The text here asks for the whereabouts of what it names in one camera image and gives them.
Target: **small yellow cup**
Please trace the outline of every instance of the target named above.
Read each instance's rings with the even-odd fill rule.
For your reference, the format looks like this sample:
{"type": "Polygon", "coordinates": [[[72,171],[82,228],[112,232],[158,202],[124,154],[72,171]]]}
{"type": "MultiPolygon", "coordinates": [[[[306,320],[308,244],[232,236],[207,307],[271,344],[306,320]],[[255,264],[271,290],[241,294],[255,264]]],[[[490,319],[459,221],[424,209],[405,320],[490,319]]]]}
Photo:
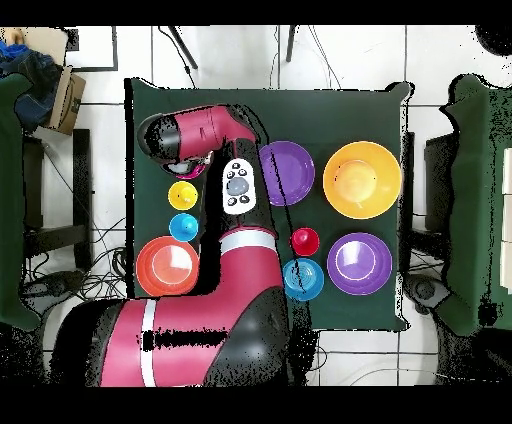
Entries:
{"type": "Polygon", "coordinates": [[[178,181],[169,189],[169,203],[179,211],[186,211],[194,207],[197,202],[197,190],[187,181],[178,181]]]}

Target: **small red cup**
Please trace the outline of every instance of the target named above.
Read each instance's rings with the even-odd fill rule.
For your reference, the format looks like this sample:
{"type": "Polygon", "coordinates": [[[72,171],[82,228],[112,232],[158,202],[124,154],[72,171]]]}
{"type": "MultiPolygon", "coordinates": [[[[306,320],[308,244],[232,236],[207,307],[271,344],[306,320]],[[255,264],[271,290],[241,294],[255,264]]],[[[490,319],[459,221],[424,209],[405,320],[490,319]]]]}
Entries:
{"type": "Polygon", "coordinates": [[[312,228],[302,227],[293,232],[291,245],[297,255],[311,256],[320,247],[320,238],[312,228]]]}

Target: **chair leg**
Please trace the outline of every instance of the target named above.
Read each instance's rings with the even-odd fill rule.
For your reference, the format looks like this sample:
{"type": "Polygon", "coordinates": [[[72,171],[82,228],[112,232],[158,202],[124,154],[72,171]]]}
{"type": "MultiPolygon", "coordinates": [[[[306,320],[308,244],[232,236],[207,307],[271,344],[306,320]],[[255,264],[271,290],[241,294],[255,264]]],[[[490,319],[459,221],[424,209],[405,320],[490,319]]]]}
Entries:
{"type": "Polygon", "coordinates": [[[188,51],[187,46],[185,46],[185,43],[183,42],[183,39],[181,38],[180,34],[178,33],[178,30],[176,29],[176,27],[170,26],[169,30],[171,31],[171,34],[174,37],[174,39],[176,40],[176,42],[178,43],[178,46],[180,47],[180,49],[183,51],[183,53],[187,57],[187,60],[189,61],[190,66],[192,66],[192,69],[197,69],[197,63],[194,60],[194,58],[192,57],[192,55],[190,54],[190,52],[188,51]]]}
{"type": "Polygon", "coordinates": [[[295,28],[297,25],[290,25],[290,30],[288,32],[288,48],[286,49],[286,61],[292,61],[292,52],[293,52],[293,40],[295,39],[295,28]]]}

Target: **orange bowl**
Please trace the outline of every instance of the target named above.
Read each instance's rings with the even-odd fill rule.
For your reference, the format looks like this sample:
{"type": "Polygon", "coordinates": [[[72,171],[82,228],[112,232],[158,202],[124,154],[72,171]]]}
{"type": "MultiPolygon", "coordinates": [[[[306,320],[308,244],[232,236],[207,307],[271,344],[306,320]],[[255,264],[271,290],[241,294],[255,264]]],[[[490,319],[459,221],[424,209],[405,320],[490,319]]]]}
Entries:
{"type": "Polygon", "coordinates": [[[343,146],[324,169],[327,201],[348,218],[369,219],[386,212],[400,195],[401,186],[397,160],[371,141],[343,146]]]}

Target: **yellow bowl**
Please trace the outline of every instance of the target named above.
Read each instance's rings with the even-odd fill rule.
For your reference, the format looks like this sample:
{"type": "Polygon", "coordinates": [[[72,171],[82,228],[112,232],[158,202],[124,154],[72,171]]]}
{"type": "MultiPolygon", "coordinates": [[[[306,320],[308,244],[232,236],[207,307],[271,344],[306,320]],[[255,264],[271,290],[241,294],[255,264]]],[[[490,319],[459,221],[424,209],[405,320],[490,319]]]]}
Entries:
{"type": "Polygon", "coordinates": [[[331,156],[324,169],[324,193],[339,213],[353,219],[386,212],[400,195],[402,173],[380,144],[357,141],[331,156]]]}
{"type": "Polygon", "coordinates": [[[169,203],[179,211],[193,208],[197,202],[197,190],[187,181],[178,181],[169,189],[169,203]]]}

